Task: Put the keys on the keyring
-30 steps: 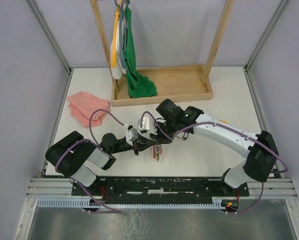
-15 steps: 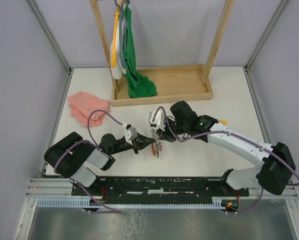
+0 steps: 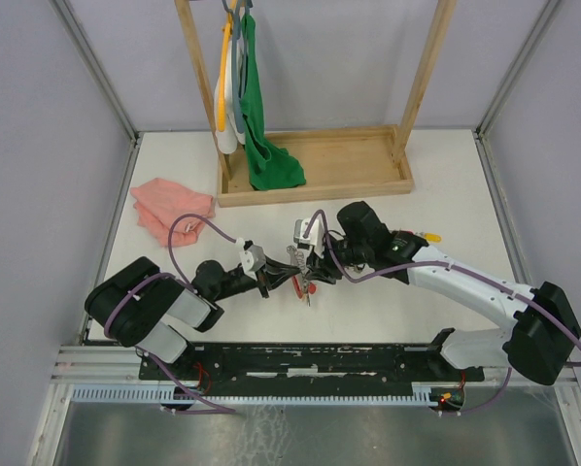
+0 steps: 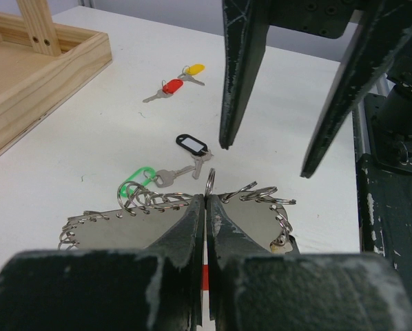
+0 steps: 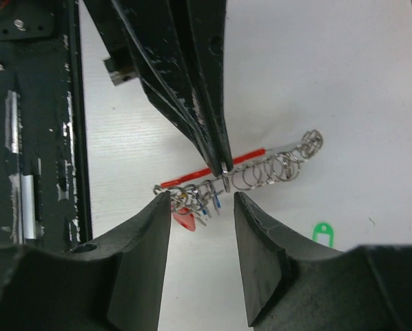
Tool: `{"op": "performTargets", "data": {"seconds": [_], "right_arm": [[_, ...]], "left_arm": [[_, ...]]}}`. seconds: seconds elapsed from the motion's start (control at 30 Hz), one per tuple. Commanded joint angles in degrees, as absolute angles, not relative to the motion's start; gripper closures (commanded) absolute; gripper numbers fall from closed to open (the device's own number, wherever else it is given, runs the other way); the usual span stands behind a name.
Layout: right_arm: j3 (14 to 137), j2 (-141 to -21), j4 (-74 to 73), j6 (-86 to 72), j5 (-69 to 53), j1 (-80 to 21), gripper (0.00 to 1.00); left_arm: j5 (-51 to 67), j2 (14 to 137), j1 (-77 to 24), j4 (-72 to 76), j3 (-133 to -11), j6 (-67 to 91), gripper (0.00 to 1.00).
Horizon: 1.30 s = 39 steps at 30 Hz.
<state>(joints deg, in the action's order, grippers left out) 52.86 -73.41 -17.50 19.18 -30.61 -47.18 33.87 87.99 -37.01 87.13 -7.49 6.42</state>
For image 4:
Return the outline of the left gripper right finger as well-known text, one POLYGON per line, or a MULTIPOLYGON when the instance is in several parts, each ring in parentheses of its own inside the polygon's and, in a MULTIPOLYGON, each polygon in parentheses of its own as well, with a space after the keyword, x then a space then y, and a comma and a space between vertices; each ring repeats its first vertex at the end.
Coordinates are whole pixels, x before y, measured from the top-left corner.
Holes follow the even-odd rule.
POLYGON ((376 254, 273 254, 216 195, 206 203, 209 315, 217 330, 412 330, 398 273, 376 254))

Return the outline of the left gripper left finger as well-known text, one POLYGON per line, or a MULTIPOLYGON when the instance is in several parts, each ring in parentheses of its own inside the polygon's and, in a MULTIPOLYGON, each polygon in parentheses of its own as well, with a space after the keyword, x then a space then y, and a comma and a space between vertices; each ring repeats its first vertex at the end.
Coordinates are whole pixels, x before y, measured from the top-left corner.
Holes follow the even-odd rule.
POLYGON ((32 250, 0 271, 0 330, 195 330, 205 201, 144 249, 32 250))

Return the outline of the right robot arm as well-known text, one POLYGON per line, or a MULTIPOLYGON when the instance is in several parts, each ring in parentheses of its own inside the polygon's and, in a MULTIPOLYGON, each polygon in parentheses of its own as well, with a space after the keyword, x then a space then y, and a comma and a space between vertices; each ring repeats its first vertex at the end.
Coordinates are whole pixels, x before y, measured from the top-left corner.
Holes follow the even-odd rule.
POLYGON ((363 105, 372 155, 412 173, 412 1, 224 1, 225 79, 219 143, 234 142, 271 26, 338 39, 354 12, 358 27, 307 148, 311 177, 347 116, 363 105))

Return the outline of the grey key holder with rings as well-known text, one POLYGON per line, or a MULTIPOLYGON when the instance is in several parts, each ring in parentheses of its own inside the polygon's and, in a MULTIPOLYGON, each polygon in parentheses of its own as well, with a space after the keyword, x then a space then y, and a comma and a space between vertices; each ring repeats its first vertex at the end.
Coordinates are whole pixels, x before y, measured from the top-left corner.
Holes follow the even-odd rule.
MULTIPOLYGON (((253 181, 237 191, 218 195, 218 201, 234 227, 264 249, 274 254, 297 253, 298 245, 285 209, 296 201, 275 198, 277 190, 275 186, 258 188, 253 181)), ((188 193, 154 192, 132 179, 119 187, 117 200, 118 210, 86 210, 69 217, 59 235, 58 248, 146 248, 174 228, 194 204, 188 193)))

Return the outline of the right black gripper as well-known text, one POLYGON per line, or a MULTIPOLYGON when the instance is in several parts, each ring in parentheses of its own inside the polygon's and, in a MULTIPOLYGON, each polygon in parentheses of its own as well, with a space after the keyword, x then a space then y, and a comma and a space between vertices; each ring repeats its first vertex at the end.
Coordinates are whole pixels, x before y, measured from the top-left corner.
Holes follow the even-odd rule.
MULTIPOLYGON (((269 24, 328 39, 343 34, 358 0, 223 1, 225 78, 219 144, 233 145, 265 53, 269 24)), ((369 1, 313 131, 300 176, 312 177, 347 115, 412 37, 412 1, 369 1)))

